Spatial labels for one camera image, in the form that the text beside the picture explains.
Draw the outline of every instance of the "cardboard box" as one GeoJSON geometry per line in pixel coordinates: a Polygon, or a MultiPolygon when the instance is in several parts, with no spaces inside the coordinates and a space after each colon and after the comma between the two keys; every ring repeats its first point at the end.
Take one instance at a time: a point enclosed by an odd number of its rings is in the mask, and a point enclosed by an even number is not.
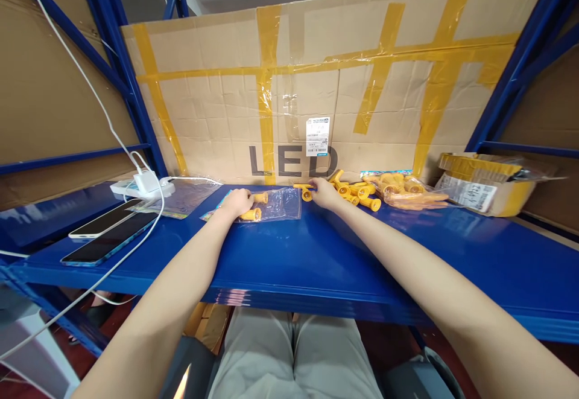
{"type": "MultiPolygon", "coordinates": [[[[496,162],[504,158],[476,153],[443,153],[439,167],[445,173],[436,184],[436,190],[443,190],[453,202],[485,216],[518,215],[536,182],[509,181],[523,166],[496,162]]],[[[525,168],[530,167],[541,169],[546,176],[555,173],[550,165],[525,160],[525,168]]]]}
{"type": "Polygon", "coordinates": [[[309,0],[123,28],[167,167],[426,179],[462,152],[537,0],[309,0]],[[327,156],[306,123],[329,118],[327,156]]]}
{"type": "MultiPolygon", "coordinates": [[[[86,0],[54,0],[106,59],[86,0]]],[[[119,147],[103,110],[36,0],[2,0],[0,165],[119,147]]],[[[138,138],[122,97],[61,31],[126,145],[138,138]]],[[[0,210],[60,197],[133,169],[124,154],[0,176],[0,210]]]]}

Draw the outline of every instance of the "forearm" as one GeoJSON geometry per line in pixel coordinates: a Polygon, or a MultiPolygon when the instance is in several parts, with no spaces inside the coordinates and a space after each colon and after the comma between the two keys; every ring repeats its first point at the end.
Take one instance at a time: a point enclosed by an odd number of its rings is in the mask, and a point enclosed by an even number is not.
{"type": "Polygon", "coordinates": [[[483,398],[579,394],[575,374],[461,273],[418,242],[343,203],[335,212],[439,327],[483,398]]]}
{"type": "Polygon", "coordinates": [[[467,331],[497,320],[502,309],[430,250],[347,202],[335,212],[441,330],[467,331]]]}
{"type": "Polygon", "coordinates": [[[185,324],[213,278],[233,219],[231,213],[218,210],[169,262],[96,361],[75,398],[158,396],[185,324]]]}

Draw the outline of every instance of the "plastic bag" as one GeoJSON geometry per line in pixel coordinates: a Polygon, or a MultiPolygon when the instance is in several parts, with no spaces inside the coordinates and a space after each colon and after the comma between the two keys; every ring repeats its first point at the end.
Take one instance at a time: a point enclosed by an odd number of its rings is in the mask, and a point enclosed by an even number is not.
{"type": "Polygon", "coordinates": [[[421,211],[444,209],[448,194],[434,191],[410,171],[362,171],[360,177],[376,187],[376,195],[386,204],[397,209],[421,211]]]}
{"type": "MultiPolygon", "coordinates": [[[[163,216],[176,219],[187,218],[195,208],[203,203],[211,194],[222,185],[213,182],[194,182],[193,180],[175,179],[175,192],[165,198],[163,216]]],[[[133,212],[156,212],[161,210],[161,199],[143,200],[141,203],[129,207],[133,212]]]]}
{"type": "MultiPolygon", "coordinates": [[[[213,216],[215,211],[221,207],[225,198],[231,193],[229,191],[223,200],[219,202],[217,208],[211,212],[207,212],[200,218],[204,221],[209,221],[213,216]]],[[[265,222],[265,221],[284,221],[284,220],[297,220],[302,217],[302,195],[300,190],[294,188],[282,188],[278,190],[269,191],[252,191],[252,194],[266,194],[267,203],[255,202],[250,210],[254,211],[259,209],[258,219],[242,219],[237,218],[234,222],[237,223],[248,223],[248,222],[265,222]]]]}

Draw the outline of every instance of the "hand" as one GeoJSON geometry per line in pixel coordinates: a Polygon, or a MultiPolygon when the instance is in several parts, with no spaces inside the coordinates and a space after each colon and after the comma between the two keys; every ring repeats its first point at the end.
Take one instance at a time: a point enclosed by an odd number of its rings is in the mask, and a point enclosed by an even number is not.
{"type": "Polygon", "coordinates": [[[248,190],[233,190],[225,198],[220,209],[228,212],[231,218],[235,219],[243,215],[253,205],[253,195],[248,190]]]}
{"type": "Polygon", "coordinates": [[[318,190],[312,192],[312,197],[315,203],[324,209],[335,212],[335,209],[340,205],[349,203],[338,194],[338,191],[326,179],[316,177],[311,179],[309,184],[318,190]]]}

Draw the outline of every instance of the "shipping label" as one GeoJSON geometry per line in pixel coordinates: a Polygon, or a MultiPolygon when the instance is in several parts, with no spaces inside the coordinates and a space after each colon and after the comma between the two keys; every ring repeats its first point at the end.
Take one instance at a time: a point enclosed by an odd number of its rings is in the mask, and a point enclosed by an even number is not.
{"type": "Polygon", "coordinates": [[[327,156],[330,118],[308,118],[306,122],[306,156],[327,156]]]}
{"type": "Polygon", "coordinates": [[[437,190],[444,190],[451,200],[460,205],[476,209],[485,213],[496,193],[496,187],[480,183],[467,182],[466,180],[451,177],[444,174],[436,184],[437,190]]]}

